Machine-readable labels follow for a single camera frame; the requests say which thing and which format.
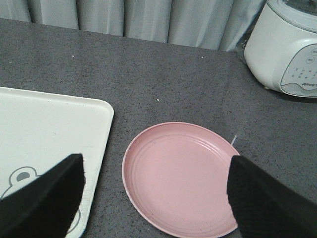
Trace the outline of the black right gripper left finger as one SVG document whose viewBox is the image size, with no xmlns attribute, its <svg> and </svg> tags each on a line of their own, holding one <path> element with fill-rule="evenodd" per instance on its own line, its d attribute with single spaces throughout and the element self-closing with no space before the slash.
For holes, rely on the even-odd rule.
<svg viewBox="0 0 317 238">
<path fill-rule="evenodd" d="M 0 201 L 2 238 L 64 238 L 85 186 L 82 154 L 71 154 Z"/>
</svg>

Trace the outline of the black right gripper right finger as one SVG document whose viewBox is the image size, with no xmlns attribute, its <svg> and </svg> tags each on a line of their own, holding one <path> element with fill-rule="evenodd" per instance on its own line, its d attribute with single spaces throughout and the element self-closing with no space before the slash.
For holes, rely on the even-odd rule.
<svg viewBox="0 0 317 238">
<path fill-rule="evenodd" d="M 231 159 L 227 195 L 244 238 L 317 236 L 317 205 L 244 156 Z"/>
</svg>

